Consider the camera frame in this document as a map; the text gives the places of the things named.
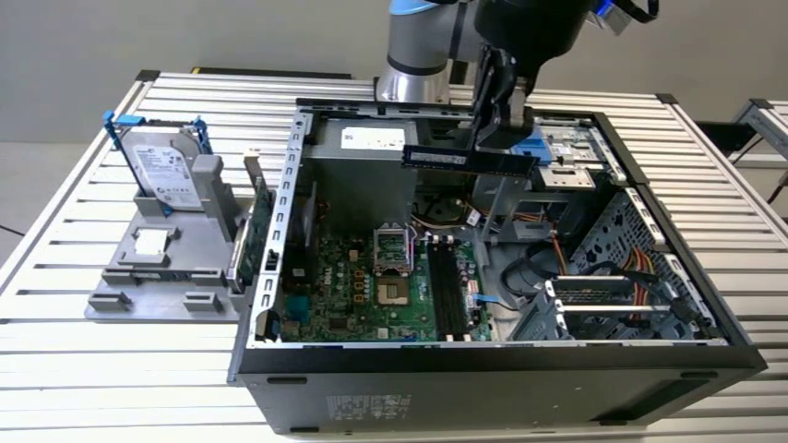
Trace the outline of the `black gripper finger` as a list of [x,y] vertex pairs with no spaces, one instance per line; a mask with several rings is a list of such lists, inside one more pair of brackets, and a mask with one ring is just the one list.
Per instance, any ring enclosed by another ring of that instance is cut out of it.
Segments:
[[469,169],[486,172],[496,161],[486,150],[500,154],[516,143],[516,127],[510,124],[509,97],[516,86],[516,72],[506,53],[482,43],[474,78],[473,119],[468,138]]

